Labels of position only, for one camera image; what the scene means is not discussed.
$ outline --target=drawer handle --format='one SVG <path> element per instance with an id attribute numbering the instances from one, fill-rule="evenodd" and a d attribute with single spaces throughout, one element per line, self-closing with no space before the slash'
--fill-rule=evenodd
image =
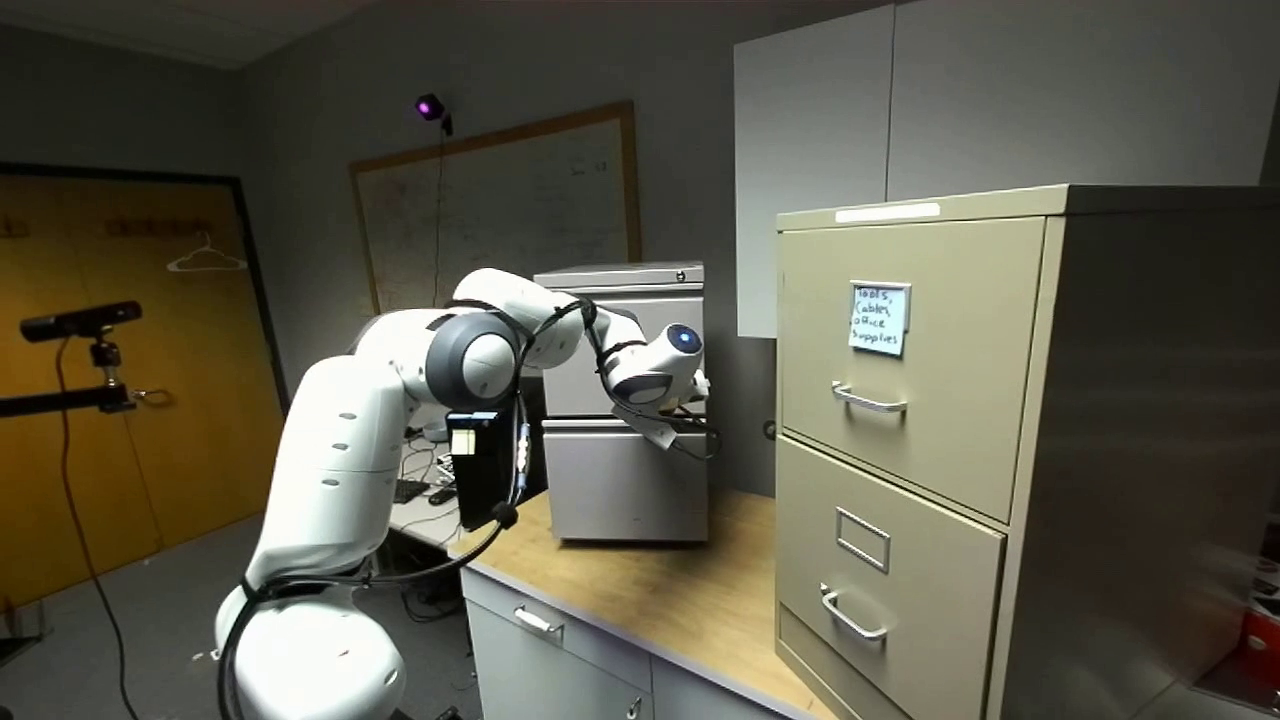
<path id="1" fill-rule="evenodd" d="M 832 583 L 821 583 L 817 594 L 821 594 L 828 615 L 834 615 L 834 623 L 845 623 L 851 638 L 858 638 L 858 642 L 866 642 L 866 644 L 885 644 L 887 623 L 866 627 L 866 623 L 851 619 L 851 615 L 838 609 L 838 594 L 834 594 Z"/>
<path id="2" fill-rule="evenodd" d="M 865 398 L 865 392 L 857 392 L 857 387 L 847 387 L 847 384 L 838 384 L 838 382 L 832 382 L 832 398 L 834 398 L 838 403 L 857 403 L 857 408 L 866 408 L 866 411 L 891 411 L 891 416 L 902 416 L 902 411 L 908 411 L 908 400 Z"/>
<path id="3" fill-rule="evenodd" d="M 527 627 L 527 633 L 540 633 L 540 638 L 548 638 L 548 642 L 564 642 L 564 623 L 551 623 L 551 619 L 543 619 L 543 615 L 536 615 L 533 609 L 512 609 L 512 615 L 516 615 L 516 623 L 521 627 Z"/>

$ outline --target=filing cabinet drawer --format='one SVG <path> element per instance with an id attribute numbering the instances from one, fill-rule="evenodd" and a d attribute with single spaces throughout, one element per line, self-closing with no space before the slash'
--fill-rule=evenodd
<path id="1" fill-rule="evenodd" d="M 781 425 L 1007 520 L 1045 221 L 781 229 Z"/>
<path id="2" fill-rule="evenodd" d="M 776 462 L 781 604 L 908 718 L 980 718 L 1002 532 L 792 439 Z"/>

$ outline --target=table surface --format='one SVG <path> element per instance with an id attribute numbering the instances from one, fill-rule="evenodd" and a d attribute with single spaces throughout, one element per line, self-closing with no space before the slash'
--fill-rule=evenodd
<path id="1" fill-rule="evenodd" d="M 473 549 L 489 530 L 450 540 Z M 564 545 L 548 495 L 521 503 L 469 572 L 527 594 L 788 718 L 832 718 L 776 656 L 773 500 L 712 495 L 709 545 Z"/>

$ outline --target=wooden door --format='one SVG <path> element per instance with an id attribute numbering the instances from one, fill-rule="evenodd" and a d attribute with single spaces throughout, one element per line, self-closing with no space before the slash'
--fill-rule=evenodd
<path id="1" fill-rule="evenodd" d="M 245 265 L 166 270 L 203 245 Z M 56 358 L 66 387 L 103 384 L 87 342 L 23 344 L 23 318 L 142 309 L 109 337 L 114 377 L 138 392 L 132 411 L 0 416 L 2 604 L 84 579 L 74 517 L 109 572 L 258 513 L 281 384 L 246 259 L 235 183 L 0 175 L 0 398 L 56 392 Z"/>

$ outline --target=whiteboard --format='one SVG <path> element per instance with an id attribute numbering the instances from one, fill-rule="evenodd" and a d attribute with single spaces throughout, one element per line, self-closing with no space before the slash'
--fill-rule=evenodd
<path id="1" fill-rule="evenodd" d="M 639 259 L 635 114 L 605 105 L 351 163 L 377 309 L 439 309 L 473 270 Z"/>

